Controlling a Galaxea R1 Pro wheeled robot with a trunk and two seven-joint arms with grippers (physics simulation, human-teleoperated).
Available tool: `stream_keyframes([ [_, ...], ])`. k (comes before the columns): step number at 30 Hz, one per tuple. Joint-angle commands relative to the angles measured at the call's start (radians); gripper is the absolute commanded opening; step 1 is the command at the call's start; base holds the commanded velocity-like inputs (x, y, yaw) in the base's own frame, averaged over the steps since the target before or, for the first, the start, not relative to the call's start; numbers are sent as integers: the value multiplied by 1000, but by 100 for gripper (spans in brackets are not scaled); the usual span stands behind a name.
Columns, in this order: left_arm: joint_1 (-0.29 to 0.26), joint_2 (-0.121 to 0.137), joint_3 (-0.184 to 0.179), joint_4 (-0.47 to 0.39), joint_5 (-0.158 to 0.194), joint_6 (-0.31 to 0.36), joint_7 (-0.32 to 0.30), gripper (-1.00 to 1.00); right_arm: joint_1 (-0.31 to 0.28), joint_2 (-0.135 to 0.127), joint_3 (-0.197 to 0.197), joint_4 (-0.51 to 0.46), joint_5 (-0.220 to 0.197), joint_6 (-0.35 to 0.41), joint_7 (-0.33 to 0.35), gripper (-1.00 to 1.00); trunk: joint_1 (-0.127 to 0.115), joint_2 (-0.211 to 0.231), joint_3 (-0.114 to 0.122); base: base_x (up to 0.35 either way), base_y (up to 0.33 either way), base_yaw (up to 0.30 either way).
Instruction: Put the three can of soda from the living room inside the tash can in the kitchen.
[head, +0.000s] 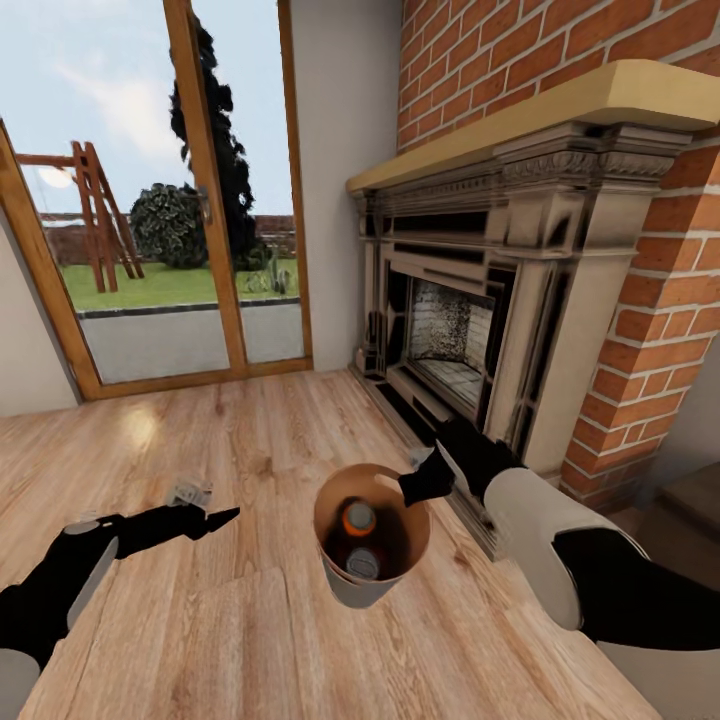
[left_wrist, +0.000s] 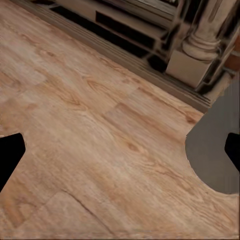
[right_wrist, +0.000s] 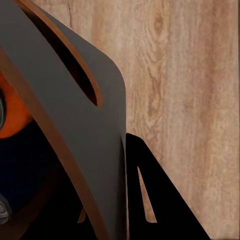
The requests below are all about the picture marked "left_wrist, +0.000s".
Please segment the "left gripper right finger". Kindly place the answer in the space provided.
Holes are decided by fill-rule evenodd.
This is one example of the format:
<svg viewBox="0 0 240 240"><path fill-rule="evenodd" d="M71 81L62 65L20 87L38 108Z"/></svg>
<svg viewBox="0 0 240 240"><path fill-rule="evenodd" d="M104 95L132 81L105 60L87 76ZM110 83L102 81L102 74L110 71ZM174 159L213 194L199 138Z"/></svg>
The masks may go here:
<svg viewBox="0 0 240 240"><path fill-rule="evenodd" d="M240 172L240 135L229 133L225 143L225 152Z"/></svg>

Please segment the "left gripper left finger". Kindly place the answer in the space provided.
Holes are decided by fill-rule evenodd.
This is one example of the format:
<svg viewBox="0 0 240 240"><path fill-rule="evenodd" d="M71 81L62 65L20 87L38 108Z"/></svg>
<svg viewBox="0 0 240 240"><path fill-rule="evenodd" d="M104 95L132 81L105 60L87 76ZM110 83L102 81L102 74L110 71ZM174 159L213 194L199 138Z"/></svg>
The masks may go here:
<svg viewBox="0 0 240 240"><path fill-rule="evenodd" d="M26 152L21 133L0 138L0 192Z"/></svg>

